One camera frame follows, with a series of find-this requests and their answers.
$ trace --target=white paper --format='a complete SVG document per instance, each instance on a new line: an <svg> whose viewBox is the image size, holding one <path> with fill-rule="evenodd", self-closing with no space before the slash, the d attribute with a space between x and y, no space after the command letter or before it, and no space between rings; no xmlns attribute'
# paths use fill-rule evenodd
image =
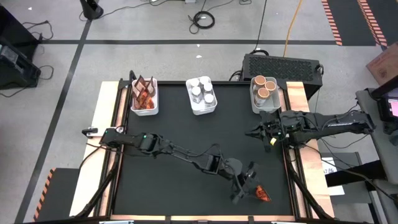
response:
<svg viewBox="0 0 398 224"><path fill-rule="evenodd" d="M335 165L335 162L334 162L332 157L322 158L323 173L325 175L333 173L333 172L337 172L336 167L334 167L334 166L332 166L332 165L330 165L330 164L328 164L328 163L326 163L324 161L327 161L327 162L329 162L330 164L333 164L333 165ZM343 186L341 186L341 185L340 186L329 187L328 189L329 189L329 195L330 196L344 195L344 189L343 189Z"/></svg>

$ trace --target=electronic device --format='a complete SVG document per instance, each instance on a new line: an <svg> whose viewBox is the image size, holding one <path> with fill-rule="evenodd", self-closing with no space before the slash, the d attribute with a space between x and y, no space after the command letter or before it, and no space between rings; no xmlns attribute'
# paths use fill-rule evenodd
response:
<svg viewBox="0 0 398 224"><path fill-rule="evenodd" d="M372 92L369 91L369 94L377 102L384 133L389 135L393 145L398 146L398 75Z"/></svg>
<svg viewBox="0 0 398 224"><path fill-rule="evenodd" d="M41 71L32 58L41 38L37 40L2 5L0 21L0 90L37 86Z"/></svg>
<svg viewBox="0 0 398 224"><path fill-rule="evenodd" d="M36 87L41 71L0 37L0 90Z"/></svg>
<svg viewBox="0 0 398 224"><path fill-rule="evenodd" d="M309 100L322 86L323 67L318 60L273 57L246 54L243 60L243 80L250 81L257 75L274 77L278 85L286 90L286 82L300 81L304 84Z"/></svg>
<svg viewBox="0 0 398 224"><path fill-rule="evenodd" d="M398 120L398 75L370 93L377 100L380 120L394 122Z"/></svg>
<svg viewBox="0 0 398 224"><path fill-rule="evenodd" d="M28 60L33 59L42 36L37 40L7 9L0 4L0 38L15 47Z"/></svg>

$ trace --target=orange striped tape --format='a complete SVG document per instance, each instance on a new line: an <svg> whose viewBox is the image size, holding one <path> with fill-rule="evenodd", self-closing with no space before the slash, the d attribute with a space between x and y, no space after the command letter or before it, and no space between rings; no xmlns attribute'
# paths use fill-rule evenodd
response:
<svg viewBox="0 0 398 224"><path fill-rule="evenodd" d="M384 38L384 35L377 24L377 20L374 17L371 8L366 0L357 0L359 7L361 8L362 14L365 17L366 22L368 23L368 27L372 32L373 38L377 44L387 46L387 40Z"/></svg>
<svg viewBox="0 0 398 224"><path fill-rule="evenodd" d="M327 0L322 0L323 9L325 10L326 17L328 18L329 25L331 28L331 33L335 37L335 41L337 45L343 45L340 33L338 32L335 20L333 18L333 14L331 13L330 6Z"/></svg>
<svg viewBox="0 0 398 224"><path fill-rule="evenodd" d="M40 211L41 211L41 209L43 207L45 195L47 194L47 189L48 189L48 187L50 185L50 181L51 181L51 178L52 178L52 175L53 175L54 171L55 171L55 168L51 169L50 170L50 174L47 176L47 179L45 180L44 189L42 191L42 195L40 196L39 202L38 202L38 204L36 206L35 214L33 216L33 222L36 222L37 219L39 218L39 213L40 213Z"/></svg>

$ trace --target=black equipment box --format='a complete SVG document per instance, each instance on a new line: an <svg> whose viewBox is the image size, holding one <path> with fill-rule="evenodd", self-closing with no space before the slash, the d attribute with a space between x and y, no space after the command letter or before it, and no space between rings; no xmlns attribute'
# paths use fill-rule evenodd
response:
<svg viewBox="0 0 398 224"><path fill-rule="evenodd" d="M309 100L322 86L322 75L318 60L273 57L246 54L243 60L243 80L250 81L257 75L274 77L278 85L286 90L286 82L303 82Z"/></svg>
<svg viewBox="0 0 398 224"><path fill-rule="evenodd" d="M0 5L0 90L36 87L40 70L32 63L40 43Z"/></svg>

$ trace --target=black cable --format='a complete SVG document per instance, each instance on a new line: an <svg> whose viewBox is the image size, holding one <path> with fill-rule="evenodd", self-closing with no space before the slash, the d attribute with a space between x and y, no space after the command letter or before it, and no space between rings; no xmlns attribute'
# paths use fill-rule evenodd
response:
<svg viewBox="0 0 398 224"><path fill-rule="evenodd" d="M379 101L380 99L376 99L375 97L372 96L371 91L369 90L369 88L364 89L364 91L367 91L369 96L372 98L372 100L374 101Z"/></svg>
<svg viewBox="0 0 398 224"><path fill-rule="evenodd" d="M232 78L235 77L235 76L239 76L239 77L242 76L242 70L238 70L238 71L234 72L234 73L231 75L231 77L229 78L228 81L231 81Z"/></svg>
<svg viewBox="0 0 398 224"><path fill-rule="evenodd" d="M205 1L203 2L203 5L202 5L200 11L197 12L197 13L193 16L193 18L191 18L191 17L188 15L188 19L192 22L192 24L189 26L189 32L190 32L191 34L197 34L197 33L199 33L199 30L200 30L200 29L210 29L210 28L212 28L212 27L214 26L214 24L216 23L214 16L213 16L212 14L210 14L210 12L203 11L203 9L205 8L206 2L207 2L207 0L205 0ZM201 25L199 25L198 21L201 19L201 16L200 16L200 15L202 15L202 14L206 14L206 15L208 15L208 16L211 17L212 22L211 22L210 25L207 25L207 26L201 26ZM196 27L198 28L198 30L197 30L196 32L192 32L192 27L193 27L193 26L196 26Z"/></svg>
<svg viewBox="0 0 398 224"><path fill-rule="evenodd" d="M329 165L331 165L331 166L334 166L334 167L336 167L336 168L339 168L339 169L340 169L341 171L343 171L343 172L346 172L346 173L349 173L349 174L353 174L353 175L357 175L358 177L362 177L365 181L367 181L369 184L371 184L374 188L380 190L385 196L387 196L388 198L390 198L393 202L398 203L398 200L396 200L394 197L392 197L392 196L389 195L387 192L385 192L383 189L381 189L379 186L377 186L375 183L373 183L373 181L372 181L371 179L367 178L365 175L362 175L362 174L359 174L359 173L356 173L356 172L353 172L353 171L350 171L350 170L343 169L343 168L338 167L338 166L336 166L336 165L333 165L333 164L329 163L328 161L323 160L323 159L322 159L321 153L320 153L317 149L315 149L314 147L311 147L311 146L309 146L309 145L307 145L307 144L306 144L305 146L307 146L307 147L309 147L310 149L313 149L314 151L316 151L317 153L319 153L319 155L321 156L321 160L322 160L323 162L326 162L327 164L329 164Z"/></svg>
<svg viewBox="0 0 398 224"><path fill-rule="evenodd" d="M86 162L86 160L87 160L88 158L90 158L90 156L92 156L92 155L93 155L96 151L98 151L99 149L105 149L105 148L103 148L102 146L98 146L98 147L96 147L96 149L95 149L94 151L92 151L91 153L89 153L89 154L83 159L83 161L80 163L80 166L79 166L79 173L80 173L81 168L83 167L84 163Z"/></svg>
<svg viewBox="0 0 398 224"><path fill-rule="evenodd" d="M52 69L52 70L51 70L51 74L50 74L50 76L49 76L48 78L40 78L40 77L39 77L39 78L40 78L40 79L43 79L43 80L50 80L50 79L53 77L53 75L54 75L54 67L51 66L51 65L43 65L43 66L39 67L39 69L44 68L44 67L49 67L49 68L51 68L51 69ZM10 85L10 84L17 84L17 83L8 83L8 84L2 86L1 88L4 88L5 86L8 86L8 85ZM17 90L16 92L14 92L14 93L11 94L11 95L5 95L5 94L3 94L3 93L0 93L0 95L3 96L3 97L6 97L6 98L11 98L11 97L15 96L16 94L18 94L18 93L24 91L26 88L29 88L29 87L32 87L32 86L33 86L33 85L20 86L20 87L22 87L22 88L21 88L20 90Z"/></svg>
<svg viewBox="0 0 398 224"><path fill-rule="evenodd" d="M261 23L260 23L260 30L259 30L259 35L257 37L257 42L256 42L256 46L254 47L254 50L257 49L257 46L259 45L259 41L260 41L260 35L261 35L261 28L262 28L262 22L264 21L264 15L266 14L266 7L267 7L267 0L264 3L264 8L262 10L262 17L261 17Z"/></svg>
<svg viewBox="0 0 398 224"><path fill-rule="evenodd" d="M11 97L15 96L17 93L20 93L20 92L24 91L24 90L25 90L26 88L28 88L28 87L30 87L30 86L25 86L25 87L21 88L20 90L16 91L15 93L13 93L13 94L11 94L11 95L5 95L5 94L3 94L3 93L0 93L0 95L1 95L1 96L4 96L4 97L6 97L6 98L11 98Z"/></svg>
<svg viewBox="0 0 398 224"><path fill-rule="evenodd" d="M338 159L340 162L346 164L349 168L352 168L352 167L355 166L355 165L349 164L349 163L347 163L347 162L344 162L342 159L340 159L338 156L336 156L336 155L331 151L331 149L328 147L328 145L325 144L325 146L326 146L326 148L329 150L330 154L331 154L334 158L336 158L336 159Z"/></svg>
<svg viewBox="0 0 398 224"><path fill-rule="evenodd" d="M321 64L319 64L319 65L317 65L317 67L315 68L315 70L317 71L317 72L320 72L320 75L321 75L321 80L323 79L323 73L324 73L324 68L323 68L323 65L321 65ZM314 113L316 113L317 112L317 107L318 107L318 100L319 100L319 93L321 92L321 88L319 88L319 90L318 90L318 95L317 95L317 101L315 102L315 111L314 111ZM315 122L316 122L316 124L317 124L317 126L318 126L318 120L317 120L317 117L315 116Z"/></svg>
<svg viewBox="0 0 398 224"><path fill-rule="evenodd" d="M245 6L247 4L251 4L251 0L239 0L239 4Z"/></svg>
<svg viewBox="0 0 398 224"><path fill-rule="evenodd" d="M226 2L226 3L219 4L217 6L213 6L213 7L211 7L211 8L209 8L209 9L204 11L203 9L205 8L205 4L206 4L206 0L205 0L205 2L203 3L203 5L202 5L202 7L201 7L201 9L200 9L200 11L198 13L196 13L193 17L188 16L189 20L192 22L192 24L189 27L189 32L191 34L197 34L197 33L199 33L200 29L210 29L210 28L212 28L215 25L216 21L215 21L214 16L209 11L212 10L212 9L215 9L217 7L221 7L221 6L225 6L227 4L230 4L233 1L234 0L230 0L230 1ZM239 0L239 4L240 5L251 4L251 0ZM210 25L206 25L206 26L199 25L199 20L202 19L201 15L209 16L211 18L211 21L212 21L211 24ZM198 30L196 32L192 31L192 27L193 26L196 26L198 28Z"/></svg>
<svg viewBox="0 0 398 224"><path fill-rule="evenodd" d="M289 160L288 159L288 156L285 156L285 158L286 158L286 160L288 161L288 162L295 162L296 160L297 160L297 158L296 158L296 156L294 156L294 160Z"/></svg>
<svg viewBox="0 0 398 224"><path fill-rule="evenodd" d="M199 154L194 154L194 155L188 154L188 157L199 157L199 156L202 156L202 155L204 155L204 153L208 152L212 147L216 147L221 152L220 145L217 144L217 143L214 143L208 149L204 150L203 152L201 152Z"/></svg>
<svg viewBox="0 0 398 224"><path fill-rule="evenodd" d="M118 154L123 154L123 155L125 155L125 156L131 156L131 157L151 157L151 156L145 156L145 155L128 154L128 153L125 153L125 152L119 152L119 151L116 151L116 150L108 149L108 148L103 147L103 146L95 146L95 145L90 144L90 143L86 143L86 145L91 146L91 147L99 147L100 149L104 149L105 151L116 152L116 153L118 153Z"/></svg>
<svg viewBox="0 0 398 224"><path fill-rule="evenodd" d="M54 37L54 33L52 32L52 26L51 26L51 23L50 23L49 21L44 21L44 22L40 22L40 23L24 22L22 25L25 25L25 24L31 24L31 25L32 25L32 26L26 28L27 30L29 30L29 29L31 29L31 28L33 28L33 27L35 27L35 26L40 26L40 25L48 24L48 25L50 26L51 37L49 37L49 38L43 37L43 39L45 39L45 40L51 40L51 39ZM38 32L31 32L31 34L39 34L39 35L40 35L40 33L38 33Z"/></svg>
<svg viewBox="0 0 398 224"><path fill-rule="evenodd" d="M125 153L125 152L119 152L119 151L115 151L115 150L112 150L112 149L108 149L108 148L106 148L106 147L104 147L104 146L95 146L95 145L90 144L90 143L86 143L86 145L91 146L91 147L95 147L96 149L95 149L94 151L92 151L90 154L88 154L88 155L83 159L83 161L81 162L81 164L80 164L80 166L79 166L79 172L80 172L81 168L83 167L84 163L86 162L86 160L87 160L90 156L92 156L96 151L98 151L99 149L104 149L105 151L115 152L115 153L117 153L117 154L123 154L123 155L125 155L125 156L131 156L131 157L150 157L150 156L135 155L135 154L128 154L128 153Z"/></svg>
<svg viewBox="0 0 398 224"><path fill-rule="evenodd" d="M349 115L350 112L358 111L358 110L352 110L352 109L354 109L354 107L356 107L356 106L358 106L358 102L356 102L356 104L355 104L352 108L350 108L347 112L345 112L345 113L344 113L343 115L341 115L340 117L332 118L332 119L329 119L328 121L326 121L325 124L323 124L323 126L322 126L322 128L321 128L321 131L324 130L324 128L326 127L326 125L327 125L329 122L335 121L335 120L338 120L338 119L341 119L341 118L345 118L347 115Z"/></svg>
<svg viewBox="0 0 398 224"><path fill-rule="evenodd" d="M105 16L108 16L108 15L110 15L110 14L113 14L113 13L115 13L115 12L117 12L117 11L119 11L119 10L123 10L123 9L135 9L135 8L137 8L137 7L144 6L144 5L147 5L147 4L149 4L149 5L151 5L151 6L159 6L159 5L161 5L161 4L165 3L165 2L169 2L169 1L181 1L181 0L164 0L164 1L162 1L161 3L158 3L158 4L153 4L153 2L152 2L151 0L149 0L149 2L146 2L146 1L148 1L148 0L142 1L142 2L145 2L145 3L138 4L138 5L136 5L136 6L124 6L124 7L120 7L120 8L115 9L115 10L109 12L109 13L103 14L102 16L100 16L100 17L97 18L97 19L101 19L101 18L103 18L103 17L105 17ZM83 12L80 13L80 15L79 15L79 20L80 20L80 21L83 21L83 22L86 22L87 19L84 20L84 19L81 18L81 15L82 15L82 14L83 14Z"/></svg>
<svg viewBox="0 0 398 224"><path fill-rule="evenodd" d="M348 147L352 146L353 144L359 142L360 140L364 139L366 136L368 136L368 134L365 135L365 136L363 136L363 137L361 137L360 139L358 139L358 140L356 140L356 141L353 141L352 143L348 144L347 146L343 146L343 147L332 146L332 145L331 145L330 143L328 143L326 140L324 140L324 139L321 139L321 140L323 141L323 143L329 145L329 146L332 147L332 148L335 148L335 149L345 149L345 148L348 148Z"/></svg>
<svg viewBox="0 0 398 224"><path fill-rule="evenodd" d="M42 68L45 68L45 67L51 68L51 74L50 74L50 76L49 76L48 78L39 77L39 79L50 80L50 79L52 79L52 77L53 77L53 75L54 75L54 67L51 66L51 65L43 65L43 66L39 67L39 69L41 70Z"/></svg>

